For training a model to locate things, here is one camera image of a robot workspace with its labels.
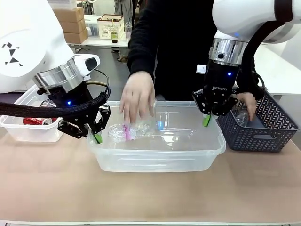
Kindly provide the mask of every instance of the white plastic container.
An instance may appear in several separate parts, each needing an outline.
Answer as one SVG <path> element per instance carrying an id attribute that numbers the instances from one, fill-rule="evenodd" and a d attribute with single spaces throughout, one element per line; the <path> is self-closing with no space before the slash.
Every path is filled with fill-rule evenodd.
<path id="1" fill-rule="evenodd" d="M 36 85 L 32 86 L 15 104 L 39 106 L 48 97 L 39 96 L 37 90 Z M 58 141 L 63 135 L 57 130 L 59 121 L 60 118 L 50 125 L 23 125 L 23 118 L 3 115 L 0 117 L 0 126 L 4 127 L 16 141 L 50 143 Z"/>
<path id="2" fill-rule="evenodd" d="M 74 10 L 77 7 L 76 0 L 47 0 L 52 9 Z"/>
<path id="3" fill-rule="evenodd" d="M 97 19 L 100 16 L 95 15 L 84 15 L 86 27 L 91 29 L 92 37 L 99 37 Z"/>
<path id="4" fill-rule="evenodd" d="M 108 102 L 111 116 L 103 131 L 103 143 L 93 135 L 88 144 L 102 170 L 112 172 L 189 172 L 207 170 L 226 149 L 226 141 L 214 119 L 203 127 L 203 114 L 194 102 L 158 101 L 156 120 L 163 130 L 151 137 L 115 143 L 108 128 L 123 122 L 119 101 Z"/>
<path id="5" fill-rule="evenodd" d="M 118 21 L 113 23 L 112 21 L 110 21 L 113 19 L 117 19 Z M 124 35 L 123 16 L 104 14 L 102 17 L 100 17 L 97 20 L 97 24 L 98 24 L 99 38 L 101 39 L 111 39 L 110 27 L 112 27 L 113 25 L 117 27 L 118 40 L 120 40 Z"/>

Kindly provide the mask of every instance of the black logo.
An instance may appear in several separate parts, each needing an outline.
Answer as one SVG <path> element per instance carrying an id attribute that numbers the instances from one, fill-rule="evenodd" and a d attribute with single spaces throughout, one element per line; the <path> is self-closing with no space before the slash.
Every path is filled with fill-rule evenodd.
<path id="1" fill-rule="evenodd" d="M 5 48 L 5 47 L 9 48 L 9 53 L 10 53 L 10 56 L 11 56 L 10 61 L 6 61 L 5 65 L 10 64 L 10 63 L 17 63 L 18 62 L 19 66 L 22 67 L 23 65 L 20 64 L 20 62 L 17 59 L 13 58 L 13 54 L 15 53 L 16 49 L 18 49 L 19 47 L 12 48 L 13 45 L 9 42 L 7 44 L 3 44 L 2 48 Z"/>

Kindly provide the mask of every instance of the stack of cardboard boxes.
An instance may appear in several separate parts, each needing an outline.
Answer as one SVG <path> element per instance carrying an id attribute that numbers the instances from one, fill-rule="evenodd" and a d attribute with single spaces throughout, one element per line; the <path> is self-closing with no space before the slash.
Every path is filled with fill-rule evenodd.
<path id="1" fill-rule="evenodd" d="M 74 10 L 54 9 L 53 11 L 62 26 L 67 43 L 81 44 L 88 38 L 83 8 Z"/>

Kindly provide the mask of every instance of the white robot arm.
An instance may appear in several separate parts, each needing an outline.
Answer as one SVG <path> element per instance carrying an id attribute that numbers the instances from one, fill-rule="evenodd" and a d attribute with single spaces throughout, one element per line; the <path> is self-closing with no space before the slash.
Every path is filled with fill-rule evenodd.
<path id="1" fill-rule="evenodd" d="M 76 138 L 87 135 L 87 125 L 93 133 L 100 132 L 107 120 L 96 123 L 95 119 L 110 88 L 106 86 L 107 95 L 102 93 L 93 100 L 83 81 L 100 64 L 99 57 L 74 55 L 47 0 L 15 0 L 12 10 L 2 7 L 6 4 L 0 0 L 0 93 L 14 91 L 33 79 L 39 94 L 48 95 L 58 108 L 24 106 L 20 111 L 0 103 L 0 114 L 63 117 L 59 129 Z"/>
<path id="2" fill-rule="evenodd" d="M 300 29 L 301 1 L 215 0 L 213 20 L 218 29 L 209 52 L 203 89 L 193 93 L 204 114 L 225 115 L 238 101 L 239 92 L 263 97 L 253 70 L 253 57 L 262 42 L 280 43 Z"/>

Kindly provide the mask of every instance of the black sweater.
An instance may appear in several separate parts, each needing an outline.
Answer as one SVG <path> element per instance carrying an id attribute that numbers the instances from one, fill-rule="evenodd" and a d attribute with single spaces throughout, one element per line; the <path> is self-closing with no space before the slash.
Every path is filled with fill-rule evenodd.
<path id="1" fill-rule="evenodd" d="M 128 68 L 153 76 L 156 95 L 166 100 L 192 100 L 202 88 L 197 65 L 208 63 L 217 31 L 212 19 L 214 0 L 148 0 L 129 42 Z"/>

